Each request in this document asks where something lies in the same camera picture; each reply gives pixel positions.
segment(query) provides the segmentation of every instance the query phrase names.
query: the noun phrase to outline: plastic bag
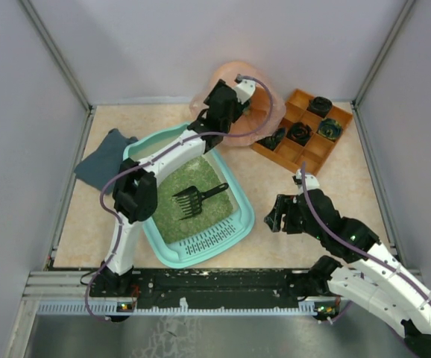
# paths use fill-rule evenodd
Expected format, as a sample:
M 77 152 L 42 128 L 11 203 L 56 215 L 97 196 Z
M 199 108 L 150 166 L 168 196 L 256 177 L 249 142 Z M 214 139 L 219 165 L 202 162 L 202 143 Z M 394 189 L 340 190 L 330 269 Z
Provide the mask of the plastic bag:
M 274 91 L 273 86 L 267 77 L 258 69 L 249 65 L 248 63 L 235 61 L 224 64 L 219 67 L 211 77 L 209 86 L 201 93 L 198 93 L 191 101 L 189 109 L 191 111 L 192 119 L 195 120 L 198 114 L 206 108 L 204 99 L 209 95 L 212 88 L 216 85 L 219 79 L 224 80 L 227 85 L 234 87 L 236 82 L 234 81 L 237 75 L 248 75 L 261 80 L 269 89 L 274 99 L 274 108 L 272 110 L 271 118 L 267 122 L 267 125 L 250 136 L 243 136 L 240 138 L 224 137 L 222 143 L 231 146 L 246 146 L 271 136 L 278 128 L 280 121 L 285 116 L 286 108 L 283 98 Z M 233 123 L 230 127 L 231 134 L 243 134 L 259 127 L 267 118 L 268 110 L 270 107 L 270 101 L 265 90 L 257 84 L 256 91 L 251 97 L 251 105 L 242 116 Z

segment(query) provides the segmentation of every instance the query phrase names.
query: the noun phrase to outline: litter box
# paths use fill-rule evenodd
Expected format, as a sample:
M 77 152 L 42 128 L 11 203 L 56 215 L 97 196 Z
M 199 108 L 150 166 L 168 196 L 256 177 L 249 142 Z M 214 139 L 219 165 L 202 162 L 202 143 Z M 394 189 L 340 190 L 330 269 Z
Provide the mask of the litter box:
M 188 123 L 156 132 L 126 147 L 123 160 L 138 160 L 153 154 L 180 136 Z M 233 213 L 208 229 L 172 244 L 166 244 L 153 219 L 142 228 L 157 258 L 174 269 L 183 269 L 214 257 L 246 237 L 254 227 L 255 212 L 241 186 L 217 150 L 204 154 L 221 182 L 227 182 Z

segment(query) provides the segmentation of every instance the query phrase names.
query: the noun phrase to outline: litter scoop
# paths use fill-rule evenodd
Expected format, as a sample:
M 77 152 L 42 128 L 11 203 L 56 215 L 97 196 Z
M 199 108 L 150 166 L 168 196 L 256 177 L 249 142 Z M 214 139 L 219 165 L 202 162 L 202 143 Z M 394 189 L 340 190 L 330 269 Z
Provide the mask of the litter scoop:
M 190 219 L 202 213 L 202 201 L 227 190 L 228 187 L 229 184 L 222 183 L 206 192 L 200 192 L 196 186 L 192 185 L 182 192 L 174 194 L 172 197 L 176 198 L 176 202 L 185 215 L 181 220 Z

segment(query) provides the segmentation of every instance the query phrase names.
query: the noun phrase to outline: marble surface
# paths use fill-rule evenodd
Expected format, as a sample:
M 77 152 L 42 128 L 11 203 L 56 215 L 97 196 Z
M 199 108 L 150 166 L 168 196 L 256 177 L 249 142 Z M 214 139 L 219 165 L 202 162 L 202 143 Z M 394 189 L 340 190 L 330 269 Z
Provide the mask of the marble surface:
M 348 104 L 336 104 L 350 110 Z M 187 104 L 100 106 L 86 144 L 84 157 L 92 153 L 107 132 L 118 128 L 125 136 L 143 138 L 155 131 L 190 120 Z M 271 233 L 263 223 L 279 193 L 295 193 L 292 173 L 250 148 L 219 146 L 218 150 L 240 182 L 256 213 L 251 233 L 229 250 L 198 264 L 200 268 L 309 268 L 327 252 L 306 235 Z M 318 173 L 321 188 L 343 216 L 366 223 L 388 242 L 368 167 L 352 121 Z M 98 203 L 99 192 L 77 180 L 58 245 L 55 267 L 98 267 L 113 235 L 114 218 Z M 113 206 L 112 199 L 106 201 Z M 144 233 L 134 253 L 137 267 L 164 267 Z

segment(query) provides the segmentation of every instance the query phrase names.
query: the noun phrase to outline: gray cloth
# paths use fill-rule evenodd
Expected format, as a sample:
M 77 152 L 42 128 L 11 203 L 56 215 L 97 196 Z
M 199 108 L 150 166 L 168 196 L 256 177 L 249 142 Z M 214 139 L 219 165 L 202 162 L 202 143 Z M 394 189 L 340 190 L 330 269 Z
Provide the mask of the gray cloth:
M 116 128 L 112 129 L 98 149 L 76 166 L 76 178 L 101 191 L 103 186 L 118 174 L 126 146 L 137 140 L 134 136 L 128 139 Z M 114 183 L 108 188 L 106 194 L 110 194 L 113 187 Z

